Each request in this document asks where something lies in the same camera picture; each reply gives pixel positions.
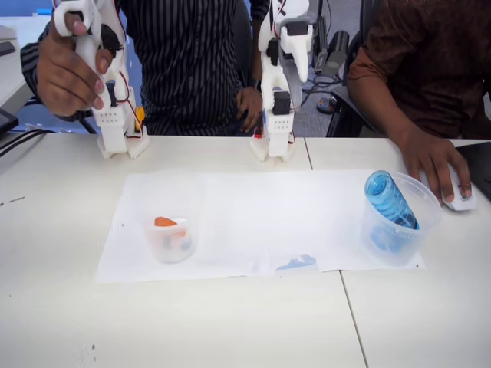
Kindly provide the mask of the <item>striped-shirt person's right hand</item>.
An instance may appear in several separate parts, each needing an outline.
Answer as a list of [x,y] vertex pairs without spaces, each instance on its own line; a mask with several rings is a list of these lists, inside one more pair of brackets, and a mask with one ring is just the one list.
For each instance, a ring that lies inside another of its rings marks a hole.
[[104,83],[99,76],[107,72],[112,60],[108,50],[99,50],[95,57],[97,71],[93,71],[75,52],[74,40],[60,36],[51,21],[48,35],[39,46],[39,98],[52,114],[63,117],[79,110],[102,109]]

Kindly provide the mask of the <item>brown-shirt person's right hand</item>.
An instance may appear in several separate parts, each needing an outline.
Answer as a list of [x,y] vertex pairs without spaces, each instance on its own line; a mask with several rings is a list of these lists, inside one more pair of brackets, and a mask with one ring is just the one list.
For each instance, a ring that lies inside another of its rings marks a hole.
[[457,195],[450,168],[457,174],[463,196],[472,195],[467,161],[449,140],[431,136],[416,127],[404,132],[396,144],[410,176],[420,180],[420,174],[424,173],[431,192],[440,202],[452,202]]

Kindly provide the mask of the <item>striped-shirt person's left hand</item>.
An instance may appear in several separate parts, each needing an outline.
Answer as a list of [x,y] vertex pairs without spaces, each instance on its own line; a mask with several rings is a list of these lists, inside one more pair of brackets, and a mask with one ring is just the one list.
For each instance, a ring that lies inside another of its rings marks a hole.
[[241,133],[251,133],[262,117],[262,96],[254,87],[242,88],[236,96],[236,119]]

